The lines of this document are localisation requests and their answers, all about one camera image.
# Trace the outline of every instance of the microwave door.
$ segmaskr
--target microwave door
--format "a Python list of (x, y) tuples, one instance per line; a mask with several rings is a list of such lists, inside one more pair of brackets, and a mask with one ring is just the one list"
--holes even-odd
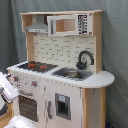
[(78, 35), (77, 17), (77, 15), (48, 16), (48, 35), (50, 37)]

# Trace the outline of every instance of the sink basin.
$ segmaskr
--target sink basin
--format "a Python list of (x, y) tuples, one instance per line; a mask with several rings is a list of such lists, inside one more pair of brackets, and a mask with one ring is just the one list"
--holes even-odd
[[(64, 72), (69, 72), (69, 71), (77, 71), (80, 73), (80, 77), (79, 78), (69, 78), (69, 77), (65, 77), (63, 75)], [(90, 71), (85, 71), (85, 70), (79, 70), (79, 69), (74, 69), (74, 68), (61, 68), (55, 72), (52, 73), (52, 75), (54, 76), (58, 76), (58, 77), (63, 77), (63, 78), (67, 78), (67, 79), (72, 79), (72, 80), (77, 80), (77, 81), (82, 81), (87, 79), (89, 76), (93, 75), (92, 72)]]

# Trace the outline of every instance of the white tile backsplash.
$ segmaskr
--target white tile backsplash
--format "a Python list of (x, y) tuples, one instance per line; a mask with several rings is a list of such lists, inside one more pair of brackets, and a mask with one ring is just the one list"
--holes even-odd
[[(47, 34), (33, 35), (35, 61), (76, 67), (81, 51), (88, 50), (94, 56), (94, 38), (86, 36), (51, 38)], [(82, 56), (82, 62), (85, 60), (87, 60), (87, 69), (94, 70), (88, 55)]]

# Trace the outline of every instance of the microwave window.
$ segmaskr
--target microwave window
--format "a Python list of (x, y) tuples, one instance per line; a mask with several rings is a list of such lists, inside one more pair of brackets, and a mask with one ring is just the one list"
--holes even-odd
[(63, 19), (56, 21), (56, 32), (66, 32), (75, 30), (75, 19)]

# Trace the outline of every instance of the gray backdrop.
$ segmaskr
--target gray backdrop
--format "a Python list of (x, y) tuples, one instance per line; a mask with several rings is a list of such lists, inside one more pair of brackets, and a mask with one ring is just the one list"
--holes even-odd
[(0, 2), (0, 70), (26, 60), (21, 12), (104, 10), (103, 70), (115, 75), (107, 87), (106, 121), (128, 128), (128, 0), (4, 0)]

